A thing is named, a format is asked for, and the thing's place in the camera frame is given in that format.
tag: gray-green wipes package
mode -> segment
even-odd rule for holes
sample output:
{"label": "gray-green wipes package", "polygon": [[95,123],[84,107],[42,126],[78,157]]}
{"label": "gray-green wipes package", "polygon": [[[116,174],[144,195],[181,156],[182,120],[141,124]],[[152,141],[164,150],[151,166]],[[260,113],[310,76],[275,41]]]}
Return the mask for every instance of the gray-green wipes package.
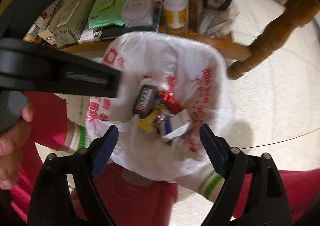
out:
{"label": "gray-green wipes package", "polygon": [[96,0],[89,15],[89,29],[115,24],[122,26],[124,23],[120,13],[125,0]]}
{"label": "gray-green wipes package", "polygon": [[93,7],[93,0],[78,0],[68,6],[61,15],[54,37],[57,46],[76,43],[87,24],[88,16]]}

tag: white plastic bag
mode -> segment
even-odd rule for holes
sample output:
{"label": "white plastic bag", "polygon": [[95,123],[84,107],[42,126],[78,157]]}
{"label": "white plastic bag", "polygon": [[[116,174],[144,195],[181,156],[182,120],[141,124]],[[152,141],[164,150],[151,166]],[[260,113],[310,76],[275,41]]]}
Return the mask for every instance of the white plastic bag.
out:
{"label": "white plastic bag", "polygon": [[[115,39],[102,64],[123,72],[118,98],[91,97],[86,127],[89,137],[101,137],[114,124],[119,141],[111,155],[117,164],[155,181],[173,182],[209,163],[199,139],[207,123],[223,136],[232,121],[226,66],[213,47],[190,39],[154,32],[132,32]],[[178,102],[188,109],[193,129],[171,145],[157,133],[136,125],[132,109],[144,77],[167,84]]]}

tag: white bottle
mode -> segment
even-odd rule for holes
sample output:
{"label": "white bottle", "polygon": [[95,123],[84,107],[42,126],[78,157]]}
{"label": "white bottle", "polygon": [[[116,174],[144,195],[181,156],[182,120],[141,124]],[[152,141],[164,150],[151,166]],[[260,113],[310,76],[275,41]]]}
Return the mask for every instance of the white bottle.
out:
{"label": "white bottle", "polygon": [[184,27],[187,19],[188,0],[164,0],[164,17],[172,29]]}

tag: white floor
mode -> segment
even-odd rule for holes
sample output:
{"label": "white floor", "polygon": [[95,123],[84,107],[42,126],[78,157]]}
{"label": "white floor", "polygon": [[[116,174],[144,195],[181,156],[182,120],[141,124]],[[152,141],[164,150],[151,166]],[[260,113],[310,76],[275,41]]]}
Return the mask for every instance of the white floor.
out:
{"label": "white floor", "polygon": [[[238,43],[250,44],[284,7],[273,0],[235,0],[240,15],[234,25]],[[244,152],[269,152],[279,169],[320,167],[320,43],[314,23],[293,32],[283,48],[236,81],[229,81],[235,123],[226,140]],[[103,52],[82,56],[99,61]],[[64,95],[68,117],[84,124],[88,97]],[[42,156],[48,151],[41,150]],[[200,225],[212,203],[180,190],[170,226]]]}

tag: black cable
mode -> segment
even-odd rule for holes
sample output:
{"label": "black cable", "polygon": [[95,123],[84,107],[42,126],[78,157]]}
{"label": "black cable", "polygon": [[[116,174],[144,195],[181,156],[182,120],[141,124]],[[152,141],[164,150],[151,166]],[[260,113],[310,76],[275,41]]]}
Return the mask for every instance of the black cable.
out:
{"label": "black cable", "polygon": [[320,129],[320,128],[317,128],[317,129],[315,129],[315,130],[313,130],[313,131],[310,131],[310,132],[308,132],[308,133],[305,133],[305,134],[303,134],[303,135],[301,135],[301,136],[297,136],[297,137],[295,137],[295,138],[291,138],[291,139],[287,139],[287,140],[279,141],[279,142],[276,142],[276,143],[271,143],[271,144],[266,144],[266,145],[261,145],[261,146],[255,146],[255,147],[249,147],[249,148],[242,148],[242,149],[259,148],[259,147],[265,147],[265,146],[269,146],[269,145],[274,145],[274,144],[278,144],[278,143],[286,142],[286,141],[289,141],[289,140],[297,139],[297,138],[299,138],[299,137],[302,137],[302,136],[308,135],[308,134],[310,134],[310,133],[312,133],[312,132],[315,132],[315,131],[317,131],[317,130],[319,130],[319,129]]}

